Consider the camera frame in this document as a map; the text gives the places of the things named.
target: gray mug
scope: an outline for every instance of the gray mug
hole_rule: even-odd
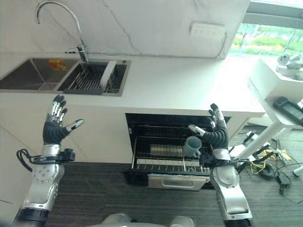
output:
[[[183,156],[187,157],[199,157],[201,152],[199,149],[202,146],[201,140],[196,136],[190,136],[187,138],[183,146]]]

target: power adapter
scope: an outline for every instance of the power adapter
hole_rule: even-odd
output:
[[[279,185],[287,188],[290,186],[290,181],[289,179],[287,178],[287,176],[276,176],[276,181],[279,183]]]

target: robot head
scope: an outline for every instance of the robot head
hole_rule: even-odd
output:
[[[290,56],[287,53],[284,53],[283,55],[281,55],[278,59],[277,62],[279,65],[286,65],[290,60]]]

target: marble backsplash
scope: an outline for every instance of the marble backsplash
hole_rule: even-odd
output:
[[[60,0],[77,15],[89,52],[224,58],[248,0]],[[2,0],[1,52],[65,52],[80,44],[65,9],[39,0]],[[224,25],[226,38],[193,37],[193,22]]]

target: wall outlet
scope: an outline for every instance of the wall outlet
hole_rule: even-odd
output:
[[[223,25],[193,23],[190,34],[194,37],[203,37],[209,39],[222,39],[226,29]]]

